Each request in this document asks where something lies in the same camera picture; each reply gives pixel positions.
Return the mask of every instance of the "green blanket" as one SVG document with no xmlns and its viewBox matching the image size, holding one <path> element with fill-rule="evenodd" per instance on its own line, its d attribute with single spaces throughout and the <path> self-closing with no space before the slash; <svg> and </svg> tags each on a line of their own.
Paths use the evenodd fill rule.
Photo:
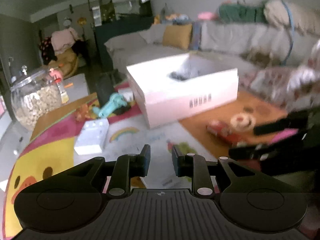
<svg viewBox="0 0 320 240">
<path fill-rule="evenodd" d="M 264 5 L 259 7 L 241 4 L 222 4 L 219 15 L 224 23 L 268 23 L 264 13 Z"/>
</svg>

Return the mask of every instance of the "yellow pillow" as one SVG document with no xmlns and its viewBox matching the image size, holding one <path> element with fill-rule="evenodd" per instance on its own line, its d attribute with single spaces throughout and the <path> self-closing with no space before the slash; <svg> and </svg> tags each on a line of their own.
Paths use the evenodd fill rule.
<svg viewBox="0 0 320 240">
<path fill-rule="evenodd" d="M 187 50 L 190 44 L 192 24 L 168 25 L 165 28 L 162 45 Z"/>
</svg>

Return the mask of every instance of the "pink clothing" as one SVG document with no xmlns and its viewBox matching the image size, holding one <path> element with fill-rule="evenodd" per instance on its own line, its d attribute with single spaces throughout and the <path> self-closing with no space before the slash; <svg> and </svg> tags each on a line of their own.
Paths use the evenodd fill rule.
<svg viewBox="0 0 320 240">
<path fill-rule="evenodd" d="M 64 53 L 70 49 L 77 40 L 79 40 L 78 33 L 74 28 L 68 28 L 62 31 L 52 33 L 51 43 L 55 55 Z"/>
<path fill-rule="evenodd" d="M 5 105 L 4 105 L 2 96 L 0 96 L 0 116 L 4 113 L 4 111 L 5 111 Z"/>
</svg>

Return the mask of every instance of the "black gripper pad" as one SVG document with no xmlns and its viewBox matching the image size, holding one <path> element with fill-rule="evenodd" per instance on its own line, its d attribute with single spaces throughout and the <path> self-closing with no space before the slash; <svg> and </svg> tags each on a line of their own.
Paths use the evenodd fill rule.
<svg viewBox="0 0 320 240">
<path fill-rule="evenodd" d="M 90 224 L 72 232 L 46 234 L 24 229 L 15 240 L 307 240 L 296 229 L 263 234 L 229 222 L 212 200 L 187 189 L 135 189 L 111 200 Z"/>
</svg>

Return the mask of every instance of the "lamp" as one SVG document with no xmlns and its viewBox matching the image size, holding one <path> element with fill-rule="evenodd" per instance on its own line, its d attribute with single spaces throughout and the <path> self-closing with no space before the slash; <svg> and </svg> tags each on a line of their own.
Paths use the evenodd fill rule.
<svg viewBox="0 0 320 240">
<path fill-rule="evenodd" d="M 85 41 L 84 25 L 87 24 L 87 18 L 85 18 L 85 17 L 80 17 L 77 22 L 78 22 L 78 24 L 82 27 L 82 31 L 83 31 L 82 38 L 83 38 L 83 40 Z"/>
</svg>

